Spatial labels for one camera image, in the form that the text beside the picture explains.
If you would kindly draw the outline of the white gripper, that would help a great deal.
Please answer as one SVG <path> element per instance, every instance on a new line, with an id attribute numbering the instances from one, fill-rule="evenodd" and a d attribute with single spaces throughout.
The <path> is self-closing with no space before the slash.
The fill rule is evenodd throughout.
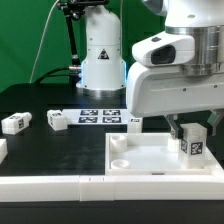
<path id="1" fill-rule="evenodd" d="M 126 105 L 136 117 L 166 115 L 174 139 L 183 138 L 176 114 L 212 110 L 212 135 L 224 118 L 224 40 L 161 32 L 132 47 Z"/>

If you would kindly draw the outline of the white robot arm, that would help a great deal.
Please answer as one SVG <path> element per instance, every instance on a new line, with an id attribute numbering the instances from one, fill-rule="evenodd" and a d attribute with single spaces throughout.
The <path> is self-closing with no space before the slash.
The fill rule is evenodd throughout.
<path id="1" fill-rule="evenodd" d="M 135 117 L 224 109 L 224 0 L 141 0 L 165 30 L 132 46 L 128 75 L 103 36 L 106 9 L 86 9 L 87 57 L 78 87 L 95 96 L 126 91 Z"/>

